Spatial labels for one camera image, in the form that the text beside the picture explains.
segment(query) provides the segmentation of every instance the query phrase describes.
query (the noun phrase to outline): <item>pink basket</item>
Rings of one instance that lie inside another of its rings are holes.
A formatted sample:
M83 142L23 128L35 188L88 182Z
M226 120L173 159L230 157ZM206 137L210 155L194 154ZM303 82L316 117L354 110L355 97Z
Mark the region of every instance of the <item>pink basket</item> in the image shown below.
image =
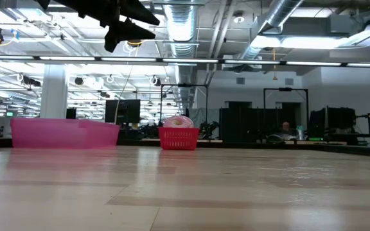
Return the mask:
M12 118L14 148L104 148L116 146L119 126L85 119Z
M195 150L199 128L159 128L161 148L164 150Z

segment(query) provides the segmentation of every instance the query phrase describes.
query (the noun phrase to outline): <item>red plastic basket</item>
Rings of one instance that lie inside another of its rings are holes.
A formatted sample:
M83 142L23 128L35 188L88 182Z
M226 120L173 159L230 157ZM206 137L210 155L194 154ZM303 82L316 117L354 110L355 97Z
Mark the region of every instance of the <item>red plastic basket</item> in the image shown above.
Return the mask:
M164 150L195 150L199 128L159 128L161 148Z

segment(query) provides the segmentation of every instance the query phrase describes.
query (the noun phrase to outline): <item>white column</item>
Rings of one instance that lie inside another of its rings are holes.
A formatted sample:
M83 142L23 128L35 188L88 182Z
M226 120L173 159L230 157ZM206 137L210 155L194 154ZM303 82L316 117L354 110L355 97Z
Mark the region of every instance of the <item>white column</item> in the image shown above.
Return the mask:
M41 118L66 118L68 80L65 65L45 65Z

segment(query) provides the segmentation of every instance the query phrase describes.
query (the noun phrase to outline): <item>ceiling vent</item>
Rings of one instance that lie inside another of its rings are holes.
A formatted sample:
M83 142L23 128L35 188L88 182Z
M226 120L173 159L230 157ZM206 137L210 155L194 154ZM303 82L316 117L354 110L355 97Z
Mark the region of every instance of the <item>ceiling vent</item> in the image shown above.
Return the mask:
M285 78L285 85L286 86L293 86L294 85L294 79L293 78Z
M245 85L245 78L236 78L236 84Z

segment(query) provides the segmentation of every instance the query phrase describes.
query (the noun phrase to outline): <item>wooden floor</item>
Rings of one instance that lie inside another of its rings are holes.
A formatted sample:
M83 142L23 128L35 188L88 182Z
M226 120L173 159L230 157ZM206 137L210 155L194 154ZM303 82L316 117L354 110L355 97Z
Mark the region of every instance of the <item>wooden floor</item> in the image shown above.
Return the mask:
M368 231L370 157L0 150L0 231Z

